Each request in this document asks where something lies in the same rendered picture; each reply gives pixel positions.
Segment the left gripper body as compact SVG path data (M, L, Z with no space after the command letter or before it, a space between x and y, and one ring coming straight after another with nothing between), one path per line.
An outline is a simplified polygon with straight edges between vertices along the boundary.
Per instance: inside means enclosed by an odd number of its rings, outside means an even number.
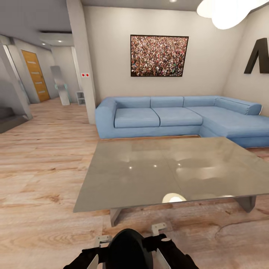
M109 261L109 247L96 248L99 251L99 261L98 263L104 263Z

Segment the cauldron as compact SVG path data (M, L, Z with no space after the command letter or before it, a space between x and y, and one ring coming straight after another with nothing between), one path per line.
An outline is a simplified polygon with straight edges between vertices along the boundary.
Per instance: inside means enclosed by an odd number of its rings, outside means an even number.
M152 252L143 248L142 239L145 238L134 229L117 233L108 245L112 257L103 263L103 269L153 269Z

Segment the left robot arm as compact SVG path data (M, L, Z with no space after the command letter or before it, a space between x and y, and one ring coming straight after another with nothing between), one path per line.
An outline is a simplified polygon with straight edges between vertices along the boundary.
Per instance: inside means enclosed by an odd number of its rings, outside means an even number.
M111 235L96 236L94 247L83 249L82 253L63 269L97 269L99 263L108 262L112 257L112 249L101 248L100 243L110 243L112 239Z

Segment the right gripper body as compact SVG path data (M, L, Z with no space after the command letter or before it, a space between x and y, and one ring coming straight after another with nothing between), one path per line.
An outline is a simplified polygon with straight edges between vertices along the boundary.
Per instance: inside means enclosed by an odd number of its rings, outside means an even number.
M146 237L145 238L146 251L147 252L152 252L152 251L156 251L157 252L157 250L155 249L155 242L159 238L165 238L165 236L166 235L164 233L162 233L159 236L149 236L149 237Z

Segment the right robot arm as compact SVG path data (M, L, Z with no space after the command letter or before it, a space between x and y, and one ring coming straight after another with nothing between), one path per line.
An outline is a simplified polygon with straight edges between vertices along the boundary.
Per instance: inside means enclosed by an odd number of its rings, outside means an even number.
M142 239L142 246L147 252L156 251L159 262L164 269L199 269L188 254L183 254L175 243L159 231L167 228L166 223L151 226L152 236Z

